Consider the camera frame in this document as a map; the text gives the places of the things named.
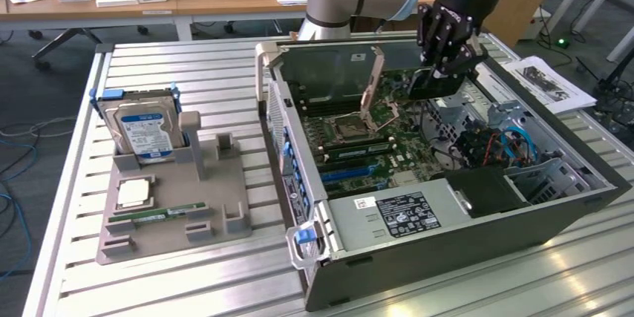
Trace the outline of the grey parts rack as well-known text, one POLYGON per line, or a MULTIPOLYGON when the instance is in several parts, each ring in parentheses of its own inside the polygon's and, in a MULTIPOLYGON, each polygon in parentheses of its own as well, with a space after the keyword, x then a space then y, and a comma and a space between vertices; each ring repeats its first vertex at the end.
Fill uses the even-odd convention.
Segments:
POLYGON ((181 113, 179 128, 190 143, 175 150, 174 160, 142 165, 131 155, 114 157, 95 257, 101 265, 226 243, 253 234, 239 143, 230 133, 201 140, 197 111, 181 113), (117 210, 119 184, 135 179, 151 181, 153 202, 117 210), (201 202, 206 208, 170 220, 109 222, 117 215, 201 202))

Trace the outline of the silver socket cover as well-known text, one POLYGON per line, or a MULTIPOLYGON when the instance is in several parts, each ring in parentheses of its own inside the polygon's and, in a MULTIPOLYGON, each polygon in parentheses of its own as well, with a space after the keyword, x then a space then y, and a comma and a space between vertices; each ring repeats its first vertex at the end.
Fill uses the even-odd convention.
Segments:
POLYGON ((397 102, 385 97, 372 106, 370 115, 373 130, 380 132, 401 117, 397 102))

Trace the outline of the RAM stick with white label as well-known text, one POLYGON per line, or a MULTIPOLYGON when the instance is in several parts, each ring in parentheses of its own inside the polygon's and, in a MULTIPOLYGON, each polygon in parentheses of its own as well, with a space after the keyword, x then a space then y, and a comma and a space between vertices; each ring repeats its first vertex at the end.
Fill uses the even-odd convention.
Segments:
POLYGON ((352 160, 361 157, 373 157, 389 154, 394 150, 394 144, 373 143, 344 148, 333 148, 324 153, 325 161, 352 160))

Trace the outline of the green RAM stick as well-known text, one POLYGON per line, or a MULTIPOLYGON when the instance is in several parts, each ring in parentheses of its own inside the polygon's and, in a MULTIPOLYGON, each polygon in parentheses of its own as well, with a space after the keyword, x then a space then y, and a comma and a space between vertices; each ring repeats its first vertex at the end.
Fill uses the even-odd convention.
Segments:
POLYGON ((206 208, 206 203, 193 203, 182 206, 174 206, 165 209, 150 209, 143 212, 134 212, 125 215, 117 215, 109 218, 110 223, 121 223, 126 220, 134 223, 147 223, 165 221, 185 216, 194 209, 206 208))

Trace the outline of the silver disk bay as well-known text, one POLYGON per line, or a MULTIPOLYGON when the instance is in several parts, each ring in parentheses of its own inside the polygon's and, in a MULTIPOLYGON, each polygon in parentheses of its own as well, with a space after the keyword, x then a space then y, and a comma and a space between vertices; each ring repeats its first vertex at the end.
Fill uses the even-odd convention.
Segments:
POLYGON ((524 168, 510 167, 505 174, 533 205, 592 191, 589 183, 561 158, 524 168))

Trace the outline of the grey power supply unit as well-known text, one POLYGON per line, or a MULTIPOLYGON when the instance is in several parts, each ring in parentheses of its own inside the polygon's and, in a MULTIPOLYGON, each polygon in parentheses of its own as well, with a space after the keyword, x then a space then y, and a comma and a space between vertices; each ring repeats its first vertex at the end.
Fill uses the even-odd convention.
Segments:
POLYGON ((329 222, 345 251, 437 234, 472 220, 446 179, 329 201, 329 222))

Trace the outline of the grey base with casters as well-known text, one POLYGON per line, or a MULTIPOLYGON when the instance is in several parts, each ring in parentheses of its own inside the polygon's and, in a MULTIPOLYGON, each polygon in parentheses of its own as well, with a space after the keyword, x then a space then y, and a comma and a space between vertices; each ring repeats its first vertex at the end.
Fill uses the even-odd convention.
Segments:
POLYGON ((86 36, 97 45, 102 44, 101 38, 94 34, 90 28, 74 27, 69 28, 34 55, 33 63, 34 67, 39 71, 47 71, 51 69, 51 64, 43 61, 42 58, 51 53, 63 43, 66 43, 75 36, 86 36))

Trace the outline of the green motherboard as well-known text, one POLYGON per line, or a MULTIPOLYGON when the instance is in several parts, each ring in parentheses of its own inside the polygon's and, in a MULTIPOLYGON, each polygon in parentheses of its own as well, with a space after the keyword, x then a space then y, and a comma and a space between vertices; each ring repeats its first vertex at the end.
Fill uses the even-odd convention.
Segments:
POLYGON ((302 118, 302 128, 320 176, 329 171, 361 166, 376 166, 373 174, 378 175, 377 181, 365 186, 322 183, 330 199, 398 187, 393 179, 397 172, 412 170, 426 181, 452 167, 440 162, 432 144, 425 141, 421 135, 421 125, 417 123, 421 118, 420 102, 408 104, 401 102, 401 117, 384 130, 380 132, 370 130, 370 136, 357 140, 344 140, 333 125, 333 120, 337 117, 360 113, 357 102, 346 101, 336 105, 314 105, 306 109, 306 112, 307 115, 302 118), (389 154, 352 160, 325 161, 324 153, 333 148, 388 142, 394 144, 394 150, 389 154))

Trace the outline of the silver CPU chip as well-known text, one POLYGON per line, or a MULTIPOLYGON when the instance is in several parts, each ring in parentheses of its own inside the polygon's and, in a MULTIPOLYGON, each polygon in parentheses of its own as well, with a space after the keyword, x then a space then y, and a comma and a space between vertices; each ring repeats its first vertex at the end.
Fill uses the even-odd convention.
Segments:
POLYGON ((117 210, 147 206, 153 202, 153 184, 149 179, 122 181, 118 187, 117 210))

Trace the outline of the black tripod stand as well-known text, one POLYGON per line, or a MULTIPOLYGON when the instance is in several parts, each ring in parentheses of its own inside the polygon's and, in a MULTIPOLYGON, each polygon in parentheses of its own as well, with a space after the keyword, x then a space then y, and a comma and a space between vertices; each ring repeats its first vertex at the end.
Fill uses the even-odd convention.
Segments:
POLYGON ((634 60, 634 48, 608 76, 600 77, 580 57, 577 70, 596 79, 593 97, 597 100, 593 112, 608 122, 616 123, 629 131, 634 131, 634 79, 624 78, 626 67, 634 60))

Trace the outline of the white box with red dot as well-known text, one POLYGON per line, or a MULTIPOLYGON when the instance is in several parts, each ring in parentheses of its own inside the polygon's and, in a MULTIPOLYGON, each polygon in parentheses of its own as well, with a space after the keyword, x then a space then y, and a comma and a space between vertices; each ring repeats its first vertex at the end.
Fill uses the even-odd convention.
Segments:
POLYGON ((552 14, 542 7, 538 7, 529 21, 529 26, 526 28, 522 40, 537 39, 544 29, 544 26, 548 24, 548 21, 550 20, 550 17, 552 17, 552 14))

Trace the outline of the open black PC case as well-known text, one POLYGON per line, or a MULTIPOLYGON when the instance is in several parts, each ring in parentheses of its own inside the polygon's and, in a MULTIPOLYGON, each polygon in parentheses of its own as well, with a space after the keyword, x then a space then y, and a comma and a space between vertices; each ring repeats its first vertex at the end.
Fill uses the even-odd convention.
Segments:
POLYGON ((409 36, 312 42, 270 41, 255 48, 255 83, 275 192, 283 208, 286 244, 305 291, 318 311, 545 244, 574 222, 601 211, 631 189, 582 139, 494 59, 465 74, 490 93, 490 124, 444 136, 421 103, 421 135, 472 220, 442 232, 409 236, 348 252, 329 222, 329 201, 302 128, 306 109, 346 101, 361 105, 376 55, 386 69, 424 67, 409 36), (592 191, 529 203, 505 174, 510 167, 553 158, 570 164, 592 191))

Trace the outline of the perforated silver drive cage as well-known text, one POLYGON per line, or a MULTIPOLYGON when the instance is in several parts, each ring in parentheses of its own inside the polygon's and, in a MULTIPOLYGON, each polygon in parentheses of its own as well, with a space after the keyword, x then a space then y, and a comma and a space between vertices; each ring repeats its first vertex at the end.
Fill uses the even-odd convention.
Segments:
POLYGON ((490 124, 489 111, 494 99, 476 79, 466 79, 456 94, 428 101, 429 118, 444 136, 460 136, 464 131, 490 124))

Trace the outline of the blue expansion slot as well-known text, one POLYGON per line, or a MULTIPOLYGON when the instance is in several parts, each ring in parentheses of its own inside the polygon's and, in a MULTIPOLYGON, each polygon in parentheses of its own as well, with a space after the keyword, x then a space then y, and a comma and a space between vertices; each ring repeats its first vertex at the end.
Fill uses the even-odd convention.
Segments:
POLYGON ((322 180, 344 180, 350 177, 365 177, 374 173, 376 166, 361 166, 357 168, 329 171, 321 175, 322 180))
POLYGON ((352 172, 329 173, 321 176, 324 184, 352 184, 356 186, 370 185, 377 181, 377 174, 352 175, 352 172))

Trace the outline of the silver chipset heatsink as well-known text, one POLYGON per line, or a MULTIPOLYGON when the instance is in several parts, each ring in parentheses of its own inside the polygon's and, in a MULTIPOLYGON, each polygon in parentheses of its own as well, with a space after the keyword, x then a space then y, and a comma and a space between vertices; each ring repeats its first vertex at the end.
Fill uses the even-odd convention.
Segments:
POLYGON ((397 186, 409 186, 425 181, 417 172, 412 170, 397 172, 393 176, 393 179, 397 186))

